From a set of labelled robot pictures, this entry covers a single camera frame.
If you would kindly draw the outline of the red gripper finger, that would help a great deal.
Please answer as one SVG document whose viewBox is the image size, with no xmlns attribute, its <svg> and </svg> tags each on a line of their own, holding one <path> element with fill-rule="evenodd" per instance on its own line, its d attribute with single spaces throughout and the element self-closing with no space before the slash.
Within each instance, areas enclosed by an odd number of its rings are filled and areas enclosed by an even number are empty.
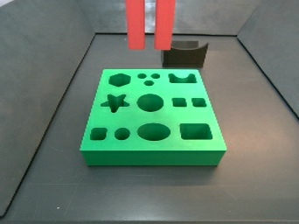
<svg viewBox="0 0 299 224">
<path fill-rule="evenodd" d="M 170 50 L 174 33 L 175 0 L 157 0 L 155 3 L 155 39 L 157 50 Z"/>
<path fill-rule="evenodd" d="M 146 48 L 146 0 L 126 0 L 129 48 Z"/>
</svg>

